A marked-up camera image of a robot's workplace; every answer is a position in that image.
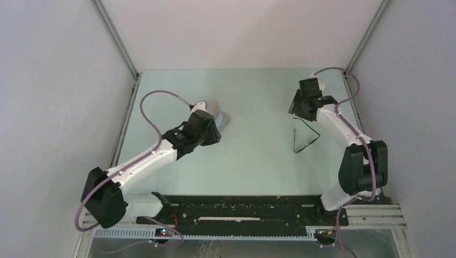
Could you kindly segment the light blue cleaning cloth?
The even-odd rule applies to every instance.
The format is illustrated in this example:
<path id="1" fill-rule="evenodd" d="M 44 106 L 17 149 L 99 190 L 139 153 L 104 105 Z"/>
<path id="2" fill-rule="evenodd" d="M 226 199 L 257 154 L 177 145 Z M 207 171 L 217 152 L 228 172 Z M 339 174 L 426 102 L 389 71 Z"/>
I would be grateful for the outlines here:
<path id="1" fill-rule="evenodd" d="M 215 118 L 216 128 L 220 133 L 223 131 L 223 129 L 227 126 L 229 122 L 230 117 L 223 112 L 220 112 Z"/>

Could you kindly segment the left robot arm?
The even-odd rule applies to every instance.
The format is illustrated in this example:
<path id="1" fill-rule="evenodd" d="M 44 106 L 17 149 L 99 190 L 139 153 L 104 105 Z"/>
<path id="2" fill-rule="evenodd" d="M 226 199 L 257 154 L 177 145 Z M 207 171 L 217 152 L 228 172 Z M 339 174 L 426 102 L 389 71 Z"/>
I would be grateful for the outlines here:
<path id="1" fill-rule="evenodd" d="M 220 142 L 221 130 L 230 116 L 218 111 L 215 116 L 206 110 L 193 111 L 187 121 L 168 130 L 151 148 L 106 171 L 92 169 L 81 196 L 77 213 L 86 209 L 96 220 L 96 226 L 110 228 L 125 217 L 150 217 L 163 224 L 170 217 L 165 199 L 158 193 L 133 195 L 133 186 L 156 170 L 179 160 L 199 146 Z"/>

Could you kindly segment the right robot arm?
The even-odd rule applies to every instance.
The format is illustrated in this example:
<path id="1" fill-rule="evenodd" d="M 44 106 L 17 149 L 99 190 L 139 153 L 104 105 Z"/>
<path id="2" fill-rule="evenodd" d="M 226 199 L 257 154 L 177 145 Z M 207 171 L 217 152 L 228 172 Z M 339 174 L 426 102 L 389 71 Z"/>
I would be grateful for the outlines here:
<path id="1" fill-rule="evenodd" d="M 344 152 L 337 183 L 321 195 L 321 205 L 312 211 L 315 222 L 326 225 L 334 218 L 334 210 L 357 199 L 371 202 L 377 190 L 387 184 L 388 147 L 355 128 L 336 99 L 325 96 L 323 89 L 324 83 L 316 77 L 301 80 L 288 112 L 296 119 L 324 126 Z"/>

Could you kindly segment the black sunglasses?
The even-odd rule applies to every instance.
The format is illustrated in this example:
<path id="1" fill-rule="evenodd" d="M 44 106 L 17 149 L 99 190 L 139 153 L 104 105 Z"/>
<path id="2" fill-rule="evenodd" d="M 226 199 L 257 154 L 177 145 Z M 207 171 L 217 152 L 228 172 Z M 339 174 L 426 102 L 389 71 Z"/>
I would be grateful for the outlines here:
<path id="1" fill-rule="evenodd" d="M 304 119 L 293 117 L 293 120 L 303 123 L 302 128 L 295 128 L 293 131 L 293 151 L 298 154 L 313 145 L 321 134 Z"/>

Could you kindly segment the pink glasses case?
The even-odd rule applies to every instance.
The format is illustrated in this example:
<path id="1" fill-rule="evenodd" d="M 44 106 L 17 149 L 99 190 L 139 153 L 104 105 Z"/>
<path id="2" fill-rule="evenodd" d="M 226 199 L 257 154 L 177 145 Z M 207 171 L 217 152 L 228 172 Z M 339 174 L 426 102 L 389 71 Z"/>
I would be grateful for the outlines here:
<path id="1" fill-rule="evenodd" d="M 231 116 L 222 111 L 218 102 L 212 102 L 206 110 L 214 117 L 217 130 L 222 134 L 231 121 Z"/>

